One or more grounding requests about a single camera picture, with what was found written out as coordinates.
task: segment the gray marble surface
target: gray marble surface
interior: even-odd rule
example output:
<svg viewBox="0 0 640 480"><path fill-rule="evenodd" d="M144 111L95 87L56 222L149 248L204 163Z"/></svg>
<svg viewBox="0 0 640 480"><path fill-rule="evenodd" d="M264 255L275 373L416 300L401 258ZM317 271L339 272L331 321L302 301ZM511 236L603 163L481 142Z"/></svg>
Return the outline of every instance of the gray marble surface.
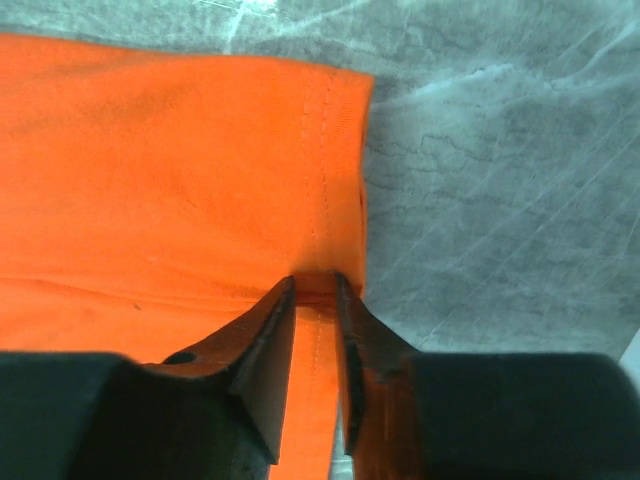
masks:
<svg viewBox="0 0 640 480"><path fill-rule="evenodd" d="M440 351L619 358L640 327L638 0L4 0L0 24L370 72L374 313Z"/></svg>

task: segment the white vein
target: white vein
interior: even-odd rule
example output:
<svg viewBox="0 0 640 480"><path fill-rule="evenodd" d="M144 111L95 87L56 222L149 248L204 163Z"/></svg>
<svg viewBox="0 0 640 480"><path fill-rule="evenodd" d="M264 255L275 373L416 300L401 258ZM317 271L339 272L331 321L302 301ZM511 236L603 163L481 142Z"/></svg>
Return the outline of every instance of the white vein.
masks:
<svg viewBox="0 0 640 480"><path fill-rule="evenodd" d="M625 118L626 118L626 116L622 117L618 122L616 122L616 123L615 123L615 125L614 125L614 127L612 127L612 128L607 132L607 134L605 134L604 138L608 137L608 136L609 136L609 133L610 133L611 131L613 131L613 129L614 129L615 127L617 127L617 126L618 126L618 125L619 125L619 124L620 124L620 123L621 123ZM606 166L610 165L614 158L617 158L617 157L618 157L622 152L626 151L626 149L629 147L629 145L630 145L634 140L635 140L635 138L634 138L634 139L632 139L632 140L631 140L631 141L630 141L630 142L629 142L629 143L628 143L628 144L627 144L627 145L626 145L622 150L619 150L619 151L618 151L618 153L617 153L615 156L613 156L613 157L609 160L609 162L607 162ZM580 162L580 164L578 164L578 165L574 165L574 167L579 167L579 166L580 166L580 165L582 165L584 162L585 162L585 161L582 161L582 162ZM569 172L569 168L564 169L564 170L561 172L561 174L562 174L562 173L567 173L567 172ZM563 205L563 207L562 207L562 208L564 208L565 206L567 206L567 205L568 205L568 203L569 203L573 198L575 198L577 195L579 195L580 193L582 193L582 192L583 192L583 191L584 191L584 190L585 190L585 189L586 189L586 188L591 184L591 182L593 182L593 180L594 180L595 178L596 178L595 176L594 176L594 177L591 177L591 179L590 179L588 182L586 182L584 185L582 185L582 187L580 187L580 189L579 189L579 190L574 194L574 196L573 196L573 197L571 197L571 199L569 199L569 201L568 201L567 203L565 203L565 204ZM464 258L466 258L466 257L467 257L471 252L473 252L473 251L476 249L476 247L477 247L478 245L480 245L482 242L484 242L485 240L487 240L487 239L491 238L495 233L497 233L499 230L501 230L501 229L502 229L502 228L504 228L505 226L509 225L513 220L515 220L515 219L516 219L517 217L519 217L522 213L524 213L525 211L527 211L527 209L528 209L529 207L533 206L533 205L534 205L536 202L538 202L538 201L539 201L539 200L540 200L544 195L546 195L546 194L547 194L547 193L548 193L548 192L553 188L553 186L551 186L550 188L547 188L547 189L543 190L543 192L542 192L540 195L538 195L538 197L536 197L536 199L535 199L535 200L532 200L531 202L529 202L525 207L523 207L522 209L518 210L515 214L513 214L512 216L510 216L509 218L507 218L505 221L503 221L503 222L499 223L499 224L498 224L496 227L494 227L494 228L493 228L489 233L487 233L486 235L483 235L480 239L478 239L476 242L474 242L474 243L473 243L473 244L472 244L472 245L471 245L467 250L465 250L461 255L459 255L459 256L457 257L456 264L459 264L459 263L460 263Z"/></svg>
<svg viewBox="0 0 640 480"><path fill-rule="evenodd" d="M613 132L624 120L626 120L626 118L629 116L630 112L627 112L625 115L621 116L605 133L604 135L602 135L599 140L596 142L596 145L600 144L601 142L604 142L609 135L611 134L611 132ZM579 155L581 155L587 148L591 147L591 145L584 145L583 148L577 152L574 155L574 158L579 157ZM489 181L497 172L500 172L502 170L504 170L504 168L506 168L507 166L509 166L512 162L506 162L503 166L498 167L493 169L492 171L490 171L477 185L475 185L468 193L467 195L464 195L462 197L462 200L467 200L469 198L472 198L486 183L487 181ZM569 175L571 173L571 171L573 171L572 167L576 167L578 165L575 165L573 162L570 162L564 169L560 170L560 172L558 172L548 183L547 183L547 188L542 190L540 192L540 194L533 199L531 202L527 203L522 209L518 210L516 212L515 216L518 216L522 213L524 213L526 210L528 210L532 205L534 205L535 203L537 203L542 197L544 197L547 193L549 193L553 188L555 188L555 186L559 183L559 181L561 181L564 177L566 177L567 175ZM440 223L444 220L449 218L449 215L451 214L451 212L453 211L454 208L457 208L458 205L455 205L449 209L447 209L446 212L443 212L443 214L438 217L432 224L431 227L428 228L417 240L415 240L414 242L411 243L411 245L404 251L403 254L399 255L396 260L393 262L393 264L391 266L389 266L388 268L386 268L385 272L376 279L376 283L372 286L371 290L369 291L369 295L373 296L374 293L377 291L376 288L380 288L383 286L383 282L384 280L387 279L387 277L389 277L389 275L391 275L392 273L395 273L396 268L398 267L398 265L400 265L401 262L403 262L406 258L410 257L411 255L414 254L416 248L418 248L424 241L425 239L433 232L435 231L435 229L440 225Z"/></svg>
<svg viewBox="0 0 640 480"><path fill-rule="evenodd" d="M573 72L570 75L567 75L566 77L552 80L549 83L554 88L573 85L576 77L593 68L602 59L602 57L604 57L607 53L609 53L620 43L630 37L635 32L636 28L638 28L638 21L634 20L633 22L630 22L622 29L622 31L618 35L616 35L613 40L611 40L609 43L600 48L596 53L594 53L584 67L576 72Z"/></svg>
<svg viewBox="0 0 640 480"><path fill-rule="evenodd" d="M300 22L293 23L288 27L282 28L276 32L272 37L267 37L265 40L269 38L278 38L285 35L291 35L304 30L305 28L310 27L311 25L315 25L316 23L323 22L328 18L335 17L336 15L340 15L341 13L350 12L359 8L363 5L366 5L370 2L370 0L355 0L347 5L343 5L342 7L335 8L333 10L329 10L328 12L322 12L313 17L307 18L305 20L301 20Z"/></svg>
<svg viewBox="0 0 640 480"><path fill-rule="evenodd" d="M588 182L586 182L576 193L574 193L569 200L567 200L559 209L557 209L553 215L551 215L547 220L545 220L542 224L540 224L540 226L538 226L538 228L528 237L526 238L522 243L520 243L520 245L518 245L518 247L513 250L513 252L511 252L507 258L505 258L502 262L500 262L500 264L493 269L493 271L491 272L491 274L489 276L487 276L484 280L482 280L482 282L480 282L470 293L469 295L467 295L467 297L460 302L458 305L456 305L454 308L451 309L451 311L449 312L449 314L442 319L442 321L432 330L432 332L427 335L426 337L424 337L420 343L418 344L418 348L420 348L420 346L425 343L427 340L429 340L429 338L431 336L433 336L433 333L439 329L442 325L444 325L449 318L451 318L451 316L453 315L454 312L456 312L458 310L458 308L464 304L466 304L471 298L473 298L473 296L482 288L484 287L489 280L491 280L501 269L504 265L506 265L520 250L522 250L522 248L525 245L528 245L529 242L531 240L533 240L535 238L536 235L538 235L538 233L540 233L542 230L544 230L546 228L546 226L551 223L559 214L560 212L562 212L569 204L571 204L571 202L573 200L575 200L577 198L578 195L580 195L580 193L582 193L584 191L584 189L590 185L593 181L595 181L613 162L614 160L616 160L623 152L625 152L627 150L627 148L629 148L629 146L638 138L639 136L636 135L635 137L633 137L629 142L627 142L619 151L618 153L616 153L615 155L613 155L609 161L607 163L605 163L590 179Z"/></svg>
<svg viewBox="0 0 640 480"><path fill-rule="evenodd" d="M233 39L238 33L238 27L240 26L240 22L242 22L242 18L247 11L247 0L242 0L240 7L236 13L236 16L231 20L231 25L229 26L229 33L227 34L227 41L225 43L224 48L222 49L222 53L230 54L231 53L231 44L233 43Z"/></svg>
<svg viewBox="0 0 640 480"><path fill-rule="evenodd" d="M371 111L375 112L375 111L386 109L386 108L401 107L408 103L413 103L417 98L420 98L426 95L432 95L434 93L438 93L443 90L447 90L461 82L466 82L469 80L478 80L486 76L497 76L497 75L500 75L501 73L504 73L507 71L513 71L513 70L515 70L515 66L513 64L501 63L498 65L490 65L486 68L479 68L472 73L454 75L448 78L443 78L442 80L429 82L426 85L423 85L420 88L412 90L409 93L405 93L403 95L390 98L387 100L374 102L371 104Z"/></svg>
<svg viewBox="0 0 640 480"><path fill-rule="evenodd" d="M603 224L608 223L608 221L609 221L610 219L614 218L614 216L615 216L619 211L624 210L624 209L627 207L627 205L628 205L628 204L629 204L629 203L634 199L634 197L635 197L635 195L638 193L638 191L640 191L640 187L636 187L636 188L633 190L633 192L631 192L631 195L629 195L629 197L628 197L624 202L620 202L620 203L616 206L616 208L615 208L611 213L609 213L609 214L606 216L606 218L604 218L604 219L602 220L602 223L603 223ZM607 234L607 230L603 228L603 229L602 229L602 232L601 232L601 233L600 233L600 235L598 236L598 239L597 239L597 240L595 240L595 241L593 242L593 245L594 245L594 246L599 245L599 244L600 244L600 242L602 242L602 240L604 239L604 237L605 237L605 235L606 235L606 234ZM626 251L626 250L622 250L622 254L618 254L618 255L617 255L617 258L622 259L621 255L624 255L624 252L625 252L625 251ZM586 253L586 254L584 255L584 258L583 258L582 262L581 262L581 263L580 263L580 265L576 268L577 270L582 269L582 268L584 267L585 263L587 263L587 261L588 261L588 260L590 260L590 259L594 258L594 256L597 256L597 257L600 257L600 258L609 258L609 259L611 258L611 257L602 257L600 254L597 254L597 255L596 255L596 254L593 252L593 250L592 250L592 249L585 250L585 253ZM598 268L597 270L593 270L593 272L592 272L589 276L585 277L585 278L584 278L580 283L576 284L576 285L571 289L571 291L569 292L569 294L573 294L573 293L576 293L577 291L582 290L582 289L584 288L584 286L585 286L585 285L587 285L587 284L588 284L589 282L591 282L594 278L596 278L598 275L600 275L600 273L602 273L602 272L603 272L607 267L610 267L613 263L615 263L615 261L616 261L616 260L615 260L615 257L614 257L614 259L613 259L612 261L609 261L609 262L605 263L605 265L603 265L602 267Z"/></svg>
<svg viewBox="0 0 640 480"><path fill-rule="evenodd" d="M211 5L211 6L214 6L214 7L224 8L224 9L227 9L227 10L233 10L234 12L237 12L237 11L240 10L239 7L234 7L234 6L231 6L231 5L225 5L224 3L214 2L212 0L196 0L196 2L203 3L205 5ZM245 15L247 15L247 14L255 15L255 16L258 16L258 17L273 18L272 15L268 15L266 13L255 12L255 11L250 10L250 9L246 9Z"/></svg>
<svg viewBox="0 0 640 480"><path fill-rule="evenodd" d="M564 58L568 53L574 52L580 45L586 42L589 39L589 37L591 37L591 35L596 33L598 30L601 30L602 28L604 28L607 25L607 23L609 23L609 21L610 20L606 20L597 24L595 27L593 27L591 30L585 33L578 40L576 40L574 43L569 45L569 47L567 47L560 55L558 55L558 60L561 60L562 58Z"/></svg>

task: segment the screw hole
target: screw hole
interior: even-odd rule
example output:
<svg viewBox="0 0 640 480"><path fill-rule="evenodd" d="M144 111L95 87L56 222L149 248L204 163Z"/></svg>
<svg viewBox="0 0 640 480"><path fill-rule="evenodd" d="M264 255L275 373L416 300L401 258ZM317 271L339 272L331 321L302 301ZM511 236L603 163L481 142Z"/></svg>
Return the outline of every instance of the screw hole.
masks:
<svg viewBox="0 0 640 480"><path fill-rule="evenodd" d="M178 352L171 355L162 363L165 365L180 365L181 363L191 363L196 358L196 355L191 352Z"/></svg>

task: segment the orange cloth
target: orange cloth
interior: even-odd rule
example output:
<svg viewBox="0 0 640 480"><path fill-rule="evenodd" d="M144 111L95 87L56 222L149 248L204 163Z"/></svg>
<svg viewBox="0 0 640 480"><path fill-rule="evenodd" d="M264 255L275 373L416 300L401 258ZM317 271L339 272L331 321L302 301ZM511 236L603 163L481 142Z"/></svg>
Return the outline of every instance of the orange cloth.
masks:
<svg viewBox="0 0 640 480"><path fill-rule="evenodd" d="M371 77L20 35L0 58L0 348L158 362L290 272L362 288ZM328 286L301 283L272 479L331 456Z"/></svg>

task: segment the fabric fold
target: fabric fold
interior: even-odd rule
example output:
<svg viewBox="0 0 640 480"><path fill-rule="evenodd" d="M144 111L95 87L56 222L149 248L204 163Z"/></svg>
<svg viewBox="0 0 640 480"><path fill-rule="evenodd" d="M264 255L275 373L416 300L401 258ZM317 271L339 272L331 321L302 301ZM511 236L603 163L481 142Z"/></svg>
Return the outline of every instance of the fabric fold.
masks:
<svg viewBox="0 0 640 480"><path fill-rule="evenodd" d="M271 478L326 478L337 382L320 274L364 286L372 78L22 35L0 52L0 348L157 362L298 273Z"/></svg>

